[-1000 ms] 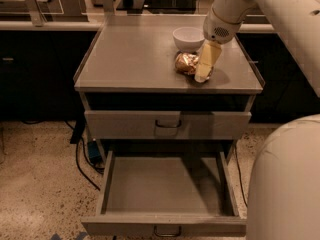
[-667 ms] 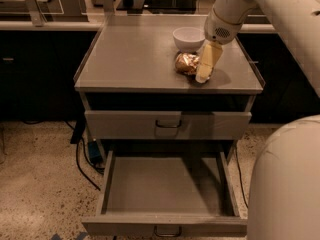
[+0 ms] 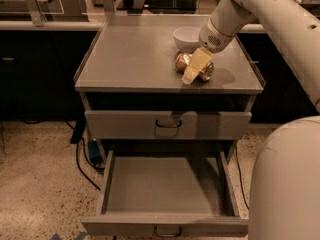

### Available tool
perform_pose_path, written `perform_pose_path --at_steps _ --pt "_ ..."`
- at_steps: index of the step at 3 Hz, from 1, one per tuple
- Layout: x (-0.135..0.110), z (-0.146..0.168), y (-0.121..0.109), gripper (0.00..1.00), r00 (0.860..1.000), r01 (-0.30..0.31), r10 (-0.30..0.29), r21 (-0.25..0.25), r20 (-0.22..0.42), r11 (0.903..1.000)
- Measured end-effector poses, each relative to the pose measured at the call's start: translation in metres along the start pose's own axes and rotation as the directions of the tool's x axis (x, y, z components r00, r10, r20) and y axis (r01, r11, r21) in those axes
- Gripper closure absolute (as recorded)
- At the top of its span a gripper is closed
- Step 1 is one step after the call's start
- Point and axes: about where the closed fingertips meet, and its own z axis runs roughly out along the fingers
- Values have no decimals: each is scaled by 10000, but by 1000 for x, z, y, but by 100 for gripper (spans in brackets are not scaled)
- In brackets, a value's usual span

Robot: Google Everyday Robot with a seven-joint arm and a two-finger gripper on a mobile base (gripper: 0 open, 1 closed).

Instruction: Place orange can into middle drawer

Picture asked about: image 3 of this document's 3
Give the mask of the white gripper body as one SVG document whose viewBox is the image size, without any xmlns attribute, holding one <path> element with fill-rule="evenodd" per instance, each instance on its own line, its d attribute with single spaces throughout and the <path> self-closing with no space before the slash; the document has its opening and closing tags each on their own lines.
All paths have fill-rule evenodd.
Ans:
<svg viewBox="0 0 320 240">
<path fill-rule="evenodd" d="M 201 27 L 199 43 L 212 53 L 218 53 L 223 51 L 233 38 L 234 34 L 232 31 L 225 28 L 218 21 L 209 18 Z"/>
</svg>

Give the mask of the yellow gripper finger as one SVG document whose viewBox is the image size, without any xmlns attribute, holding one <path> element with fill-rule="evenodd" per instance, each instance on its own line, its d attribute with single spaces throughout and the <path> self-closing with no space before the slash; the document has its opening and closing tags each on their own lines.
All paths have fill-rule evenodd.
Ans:
<svg viewBox="0 0 320 240">
<path fill-rule="evenodd" d="M 190 85 L 196 79 L 199 73 L 208 67 L 208 65 L 211 63 L 211 59 L 212 53 L 207 48 L 197 48 L 193 52 L 189 64 L 184 70 L 182 82 Z"/>
</svg>

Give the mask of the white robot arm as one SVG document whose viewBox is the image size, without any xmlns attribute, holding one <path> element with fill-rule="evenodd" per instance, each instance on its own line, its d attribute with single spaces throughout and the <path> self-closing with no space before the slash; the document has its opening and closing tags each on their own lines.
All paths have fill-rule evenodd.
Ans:
<svg viewBox="0 0 320 240">
<path fill-rule="evenodd" d="M 294 0 L 222 0 L 203 25 L 200 47 L 226 48 L 258 21 L 278 50 L 262 74 L 258 103 L 283 119 L 261 146 L 251 174 L 248 240 L 320 240 L 320 29 Z"/>
</svg>

